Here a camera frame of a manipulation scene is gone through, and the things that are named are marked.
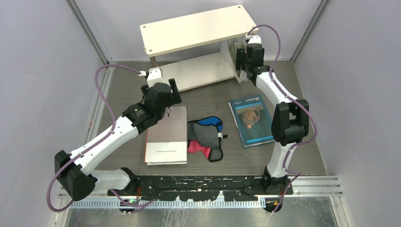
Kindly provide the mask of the orange book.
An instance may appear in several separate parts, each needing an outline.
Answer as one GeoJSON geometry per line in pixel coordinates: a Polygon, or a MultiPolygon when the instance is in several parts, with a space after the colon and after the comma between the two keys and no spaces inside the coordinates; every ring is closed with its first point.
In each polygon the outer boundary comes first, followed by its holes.
{"type": "Polygon", "coordinates": [[[148,163],[147,162],[147,150],[148,150],[148,139],[149,139],[149,129],[146,131],[146,142],[145,142],[145,154],[144,154],[144,163],[148,163]]]}

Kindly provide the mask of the grey white portfolio file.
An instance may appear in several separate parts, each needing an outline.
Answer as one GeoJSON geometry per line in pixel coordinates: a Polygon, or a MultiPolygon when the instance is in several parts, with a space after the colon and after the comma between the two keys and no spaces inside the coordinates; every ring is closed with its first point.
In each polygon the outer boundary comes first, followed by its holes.
{"type": "Polygon", "coordinates": [[[170,107],[164,118],[148,129],[148,166],[187,164],[187,107],[170,107]]]}

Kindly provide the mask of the white Singularity book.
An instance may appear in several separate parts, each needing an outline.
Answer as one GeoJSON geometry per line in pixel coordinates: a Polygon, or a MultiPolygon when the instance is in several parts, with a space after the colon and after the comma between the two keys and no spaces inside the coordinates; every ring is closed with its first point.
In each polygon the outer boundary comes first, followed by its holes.
{"type": "Polygon", "coordinates": [[[234,77],[237,79],[238,83],[246,82],[248,79],[246,73],[243,70],[236,70],[236,52],[237,49],[244,49],[246,46],[245,38],[243,36],[223,40],[220,43],[220,52],[222,53],[224,59],[230,67],[230,70],[234,77]]]}

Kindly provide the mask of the blue Humor book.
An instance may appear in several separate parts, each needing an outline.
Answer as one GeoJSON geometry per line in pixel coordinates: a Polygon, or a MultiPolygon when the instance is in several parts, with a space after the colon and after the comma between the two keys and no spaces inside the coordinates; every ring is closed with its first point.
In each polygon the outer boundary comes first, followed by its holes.
{"type": "Polygon", "coordinates": [[[271,117],[261,95],[228,102],[244,148],[274,141],[271,117]]]}

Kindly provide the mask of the blue grey red cloth pile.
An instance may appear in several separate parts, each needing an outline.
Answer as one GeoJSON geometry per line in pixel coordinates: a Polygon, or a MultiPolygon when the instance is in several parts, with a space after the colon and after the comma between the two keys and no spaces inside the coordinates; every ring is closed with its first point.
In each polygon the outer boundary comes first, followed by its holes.
{"type": "Polygon", "coordinates": [[[223,159],[222,140],[227,135],[222,133],[223,122],[215,116],[187,122],[187,152],[201,152],[209,162],[223,159]]]}

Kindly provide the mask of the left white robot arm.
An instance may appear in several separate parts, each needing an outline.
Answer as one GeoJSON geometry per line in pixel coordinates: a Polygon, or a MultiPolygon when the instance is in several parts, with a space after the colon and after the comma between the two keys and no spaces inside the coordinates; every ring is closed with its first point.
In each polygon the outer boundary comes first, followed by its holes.
{"type": "Polygon", "coordinates": [[[166,109],[181,103],[175,79],[141,87],[141,102],[129,106],[115,123],[86,145],[55,157],[57,180],[73,201],[80,201],[95,191],[115,191],[119,195],[133,195],[138,179],[128,168],[114,171],[96,167],[125,142],[139,136],[163,119],[166,109]]]}

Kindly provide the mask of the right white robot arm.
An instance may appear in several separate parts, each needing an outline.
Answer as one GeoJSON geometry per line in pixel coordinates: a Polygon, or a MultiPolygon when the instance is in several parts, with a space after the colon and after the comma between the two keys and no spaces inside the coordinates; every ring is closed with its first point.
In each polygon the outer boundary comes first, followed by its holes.
{"type": "Polygon", "coordinates": [[[275,140],[271,159],[264,169],[261,187],[275,194],[289,184],[288,165],[296,145],[309,133],[309,103],[291,95],[279,82],[271,66],[264,65],[261,44],[247,44],[237,48],[235,69],[244,72],[247,79],[259,88],[275,105],[271,132],[275,140]]]}

